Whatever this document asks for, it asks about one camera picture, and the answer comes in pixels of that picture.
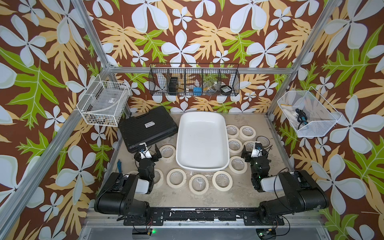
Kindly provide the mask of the masking tape roll three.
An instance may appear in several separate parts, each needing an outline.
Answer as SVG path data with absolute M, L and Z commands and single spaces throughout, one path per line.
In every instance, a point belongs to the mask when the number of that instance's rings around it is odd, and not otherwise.
M 128 172 L 128 175 L 138 175 L 138 174 L 139 172 L 136 170 Z

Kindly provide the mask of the masking tape roll four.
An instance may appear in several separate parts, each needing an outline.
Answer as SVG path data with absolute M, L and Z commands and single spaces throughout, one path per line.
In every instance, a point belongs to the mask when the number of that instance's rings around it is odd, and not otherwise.
M 155 169 L 155 177 L 154 177 L 154 189 L 158 189 L 164 183 L 164 174 L 161 170 Z

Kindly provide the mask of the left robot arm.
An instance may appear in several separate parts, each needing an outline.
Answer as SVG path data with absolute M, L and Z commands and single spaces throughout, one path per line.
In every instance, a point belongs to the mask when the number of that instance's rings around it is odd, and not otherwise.
M 137 174 L 111 173 L 96 197 L 94 209 L 101 214 L 148 218 L 149 203 L 134 199 L 139 181 L 145 184 L 144 194 L 150 194 L 155 181 L 155 165 L 162 158 L 157 145 L 151 154 L 146 144 L 134 155 L 139 163 Z

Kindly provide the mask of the masking tape roll seven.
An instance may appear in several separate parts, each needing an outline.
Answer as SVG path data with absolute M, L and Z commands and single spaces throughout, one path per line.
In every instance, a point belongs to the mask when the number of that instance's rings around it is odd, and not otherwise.
M 167 174 L 167 184 L 173 189 L 183 187 L 186 181 L 186 173 L 181 169 L 172 169 Z

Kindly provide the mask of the masking tape roll ten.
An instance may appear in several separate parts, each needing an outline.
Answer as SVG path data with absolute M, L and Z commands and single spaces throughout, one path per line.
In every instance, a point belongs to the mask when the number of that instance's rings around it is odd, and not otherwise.
M 243 143 L 238 139 L 228 139 L 228 144 L 231 156 L 239 155 L 244 148 Z

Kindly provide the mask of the masking tape roll six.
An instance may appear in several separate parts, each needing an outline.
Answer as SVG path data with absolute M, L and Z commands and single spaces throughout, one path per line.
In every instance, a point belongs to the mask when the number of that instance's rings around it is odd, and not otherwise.
M 255 141 L 246 141 L 244 143 L 244 147 L 246 148 L 247 152 L 252 152 L 255 146 Z

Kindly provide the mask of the masking tape roll eleven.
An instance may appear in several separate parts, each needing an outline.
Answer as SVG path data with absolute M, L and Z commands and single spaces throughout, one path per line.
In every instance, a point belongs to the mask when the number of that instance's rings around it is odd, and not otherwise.
M 229 168 L 234 174 L 241 175 L 247 171 L 248 165 L 243 158 L 233 156 L 230 158 Z

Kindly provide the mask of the masking tape roll twelve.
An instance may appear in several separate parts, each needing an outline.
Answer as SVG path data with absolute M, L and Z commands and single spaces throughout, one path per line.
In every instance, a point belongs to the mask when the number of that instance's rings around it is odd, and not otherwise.
M 214 173 L 212 182 L 214 187 L 221 192 L 227 192 L 233 186 L 233 179 L 231 175 L 225 171 L 218 171 Z

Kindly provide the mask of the white plastic storage box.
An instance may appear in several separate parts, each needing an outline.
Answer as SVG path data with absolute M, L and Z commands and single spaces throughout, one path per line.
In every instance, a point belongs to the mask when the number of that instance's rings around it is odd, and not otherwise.
M 181 116 L 176 144 L 178 165 L 193 172 L 217 172 L 230 162 L 225 118 L 218 113 L 189 112 Z

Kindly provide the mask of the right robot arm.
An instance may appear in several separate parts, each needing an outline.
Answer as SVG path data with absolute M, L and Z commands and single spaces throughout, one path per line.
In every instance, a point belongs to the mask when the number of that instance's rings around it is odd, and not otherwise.
M 270 176 L 269 152 L 262 143 L 255 141 L 251 151 L 244 145 L 241 157 L 250 164 L 251 182 L 259 193 L 283 191 L 284 196 L 263 201 L 258 207 L 257 219 L 262 224 L 278 222 L 278 217 L 286 214 L 322 210 L 329 207 L 330 199 L 322 188 L 305 170 L 279 171 Z

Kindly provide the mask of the masking tape roll two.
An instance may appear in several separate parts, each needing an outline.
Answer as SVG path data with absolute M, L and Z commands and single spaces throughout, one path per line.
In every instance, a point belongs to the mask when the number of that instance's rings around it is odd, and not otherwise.
M 162 157 L 160 160 L 164 163 L 171 163 L 176 158 L 176 149 L 172 145 L 164 145 L 160 147 Z

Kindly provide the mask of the masking tape roll nine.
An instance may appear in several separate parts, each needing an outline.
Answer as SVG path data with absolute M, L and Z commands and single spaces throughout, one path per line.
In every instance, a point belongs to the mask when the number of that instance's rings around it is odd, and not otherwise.
M 194 175 L 189 181 L 190 191 L 195 195 L 203 195 L 209 189 L 209 181 L 203 175 Z

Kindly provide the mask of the masking tape roll eight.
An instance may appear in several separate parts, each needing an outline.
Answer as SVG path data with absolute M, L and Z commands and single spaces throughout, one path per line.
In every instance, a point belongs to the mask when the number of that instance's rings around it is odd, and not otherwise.
M 235 125 L 226 125 L 229 139 L 236 139 L 240 135 L 240 129 Z

